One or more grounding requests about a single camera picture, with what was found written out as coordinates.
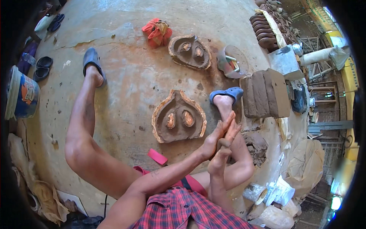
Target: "blue bucket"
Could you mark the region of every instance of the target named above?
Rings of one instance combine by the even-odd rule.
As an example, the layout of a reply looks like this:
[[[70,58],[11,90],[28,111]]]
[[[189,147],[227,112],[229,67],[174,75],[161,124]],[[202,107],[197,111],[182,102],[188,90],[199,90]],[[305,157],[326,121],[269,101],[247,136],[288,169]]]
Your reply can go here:
[[[40,87],[34,80],[21,73],[15,65],[11,68],[10,74],[5,119],[33,117],[41,97]]]

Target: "plastic bottle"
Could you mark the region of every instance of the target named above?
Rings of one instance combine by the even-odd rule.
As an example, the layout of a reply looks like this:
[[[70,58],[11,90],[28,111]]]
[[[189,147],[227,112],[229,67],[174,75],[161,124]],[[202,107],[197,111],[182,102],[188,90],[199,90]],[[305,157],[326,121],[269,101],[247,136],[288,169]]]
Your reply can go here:
[[[25,60],[26,62],[28,62],[32,66],[36,65],[36,59],[32,55],[30,55],[29,53],[24,52],[22,54],[22,58],[23,58],[23,60]]]

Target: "black cable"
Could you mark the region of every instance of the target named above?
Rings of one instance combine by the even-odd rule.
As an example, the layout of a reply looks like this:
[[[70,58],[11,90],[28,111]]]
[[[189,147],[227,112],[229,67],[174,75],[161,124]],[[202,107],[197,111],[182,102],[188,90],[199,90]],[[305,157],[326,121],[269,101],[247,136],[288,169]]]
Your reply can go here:
[[[308,83],[308,82],[310,82],[310,81],[312,81],[312,80],[319,79],[319,78],[321,78],[321,77],[325,76],[326,74],[330,73],[330,72],[331,72],[331,71],[333,71],[333,70],[337,70],[337,69],[332,69],[332,70],[330,70],[329,72],[325,73],[324,75],[320,74],[320,76],[318,76],[317,78],[314,78],[314,79],[308,80],[308,81],[306,81],[304,84],[306,84],[306,83]]]
[[[332,69],[332,70],[330,70],[329,72],[325,73],[324,75],[320,74],[320,76],[318,76],[317,78],[314,78],[314,79],[308,80],[308,81],[306,81],[305,83],[300,84],[300,85],[304,85],[304,84],[307,84],[308,82],[310,82],[310,81],[312,81],[312,80],[319,79],[319,78],[321,78],[321,77],[325,76],[326,74],[330,73],[330,72],[331,72],[331,71],[333,71],[333,70],[336,70],[336,69]]]
[[[105,218],[105,211],[107,210],[107,197],[108,197],[108,195],[105,195],[105,201],[104,201],[104,218]]]

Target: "tattoo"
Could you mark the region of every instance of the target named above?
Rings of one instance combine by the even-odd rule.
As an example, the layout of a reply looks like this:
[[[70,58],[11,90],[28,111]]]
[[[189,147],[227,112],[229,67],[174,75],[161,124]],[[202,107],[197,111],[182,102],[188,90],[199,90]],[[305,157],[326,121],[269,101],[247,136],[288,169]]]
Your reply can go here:
[[[159,175],[159,172],[157,170],[151,172],[152,177],[155,177],[157,175]]]

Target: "orange cloth bundle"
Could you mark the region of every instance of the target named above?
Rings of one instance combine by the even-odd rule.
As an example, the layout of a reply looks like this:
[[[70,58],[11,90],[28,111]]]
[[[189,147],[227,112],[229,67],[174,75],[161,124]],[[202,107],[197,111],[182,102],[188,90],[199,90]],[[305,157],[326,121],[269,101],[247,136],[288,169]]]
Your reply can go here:
[[[173,31],[166,22],[159,18],[154,18],[142,27],[142,31],[147,34],[148,43],[151,47],[166,46]]]

